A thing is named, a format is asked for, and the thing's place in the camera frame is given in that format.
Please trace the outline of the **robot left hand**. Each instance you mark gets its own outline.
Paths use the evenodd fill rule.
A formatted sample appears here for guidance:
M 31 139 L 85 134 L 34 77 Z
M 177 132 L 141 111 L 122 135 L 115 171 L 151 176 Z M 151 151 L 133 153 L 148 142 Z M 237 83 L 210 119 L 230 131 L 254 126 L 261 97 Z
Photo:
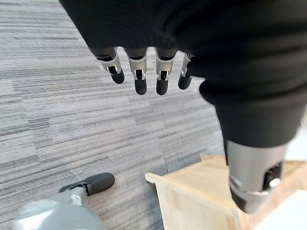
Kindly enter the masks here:
M 94 56 L 130 59 L 155 47 L 186 54 L 180 86 L 199 90 L 220 122 L 236 205 L 258 211 L 282 178 L 288 143 L 307 106 L 304 0 L 63 0 Z

